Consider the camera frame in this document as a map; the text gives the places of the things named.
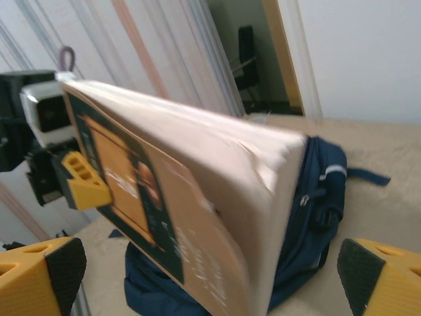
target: black chair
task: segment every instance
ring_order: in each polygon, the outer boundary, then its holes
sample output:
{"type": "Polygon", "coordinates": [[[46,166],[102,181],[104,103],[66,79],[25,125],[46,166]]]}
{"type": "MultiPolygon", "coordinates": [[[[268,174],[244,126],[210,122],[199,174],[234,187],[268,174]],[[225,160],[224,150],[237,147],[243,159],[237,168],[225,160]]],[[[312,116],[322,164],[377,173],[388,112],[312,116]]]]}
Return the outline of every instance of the black chair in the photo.
{"type": "Polygon", "coordinates": [[[232,73],[242,70],[243,75],[236,76],[235,84],[239,91],[247,90],[253,103],[257,103],[251,88],[255,88],[259,83],[259,74],[257,72],[255,41],[252,26],[243,26],[238,30],[238,50],[239,57],[233,61],[239,60],[240,65],[232,69],[232,73]]]}

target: dark floor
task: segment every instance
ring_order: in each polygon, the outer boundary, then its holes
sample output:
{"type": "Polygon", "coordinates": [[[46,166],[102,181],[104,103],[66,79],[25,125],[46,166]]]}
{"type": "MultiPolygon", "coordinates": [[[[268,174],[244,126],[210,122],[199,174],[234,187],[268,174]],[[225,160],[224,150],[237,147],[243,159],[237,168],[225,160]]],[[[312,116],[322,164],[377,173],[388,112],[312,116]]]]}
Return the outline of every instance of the dark floor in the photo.
{"type": "Polygon", "coordinates": [[[303,115],[303,113],[296,108],[291,108],[288,102],[270,101],[256,103],[252,101],[243,101],[245,112],[250,113],[272,113],[285,115],[303,115]]]}

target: striped curtain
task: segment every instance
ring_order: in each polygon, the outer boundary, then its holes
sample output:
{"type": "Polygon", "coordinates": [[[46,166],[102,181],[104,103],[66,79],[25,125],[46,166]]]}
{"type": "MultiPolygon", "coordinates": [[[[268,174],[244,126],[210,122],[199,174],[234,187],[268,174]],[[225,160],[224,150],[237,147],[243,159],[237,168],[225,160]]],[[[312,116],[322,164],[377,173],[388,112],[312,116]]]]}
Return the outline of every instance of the striped curtain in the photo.
{"type": "Polygon", "coordinates": [[[240,117],[244,108],[205,0],[0,0],[0,72],[57,69],[240,117]]]}

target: zipper pull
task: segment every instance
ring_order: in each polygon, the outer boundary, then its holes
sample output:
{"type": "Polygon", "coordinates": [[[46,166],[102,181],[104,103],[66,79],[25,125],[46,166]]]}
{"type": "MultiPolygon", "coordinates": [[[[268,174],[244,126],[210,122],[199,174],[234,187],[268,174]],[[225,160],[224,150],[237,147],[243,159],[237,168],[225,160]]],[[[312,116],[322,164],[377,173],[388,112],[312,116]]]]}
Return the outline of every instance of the zipper pull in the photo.
{"type": "Polygon", "coordinates": [[[320,198],[321,196],[325,196],[326,193],[325,188],[319,188],[309,194],[305,194],[300,200],[300,206],[306,206],[311,199],[320,198]]]}

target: navy blue backpack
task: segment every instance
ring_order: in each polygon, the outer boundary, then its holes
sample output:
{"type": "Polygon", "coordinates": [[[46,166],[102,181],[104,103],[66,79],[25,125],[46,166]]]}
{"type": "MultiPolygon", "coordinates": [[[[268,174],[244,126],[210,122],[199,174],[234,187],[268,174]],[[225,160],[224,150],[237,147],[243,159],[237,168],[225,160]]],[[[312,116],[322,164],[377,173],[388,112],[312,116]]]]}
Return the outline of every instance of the navy blue backpack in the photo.
{"type": "MultiPolygon", "coordinates": [[[[329,244],[343,218],[345,181],[357,176],[385,186],[390,179],[347,168],[343,150],[309,138],[285,233],[269,311],[286,300],[326,262],[329,244]]],[[[127,304],[142,316],[210,315],[133,244],[126,252],[127,304]]]]}

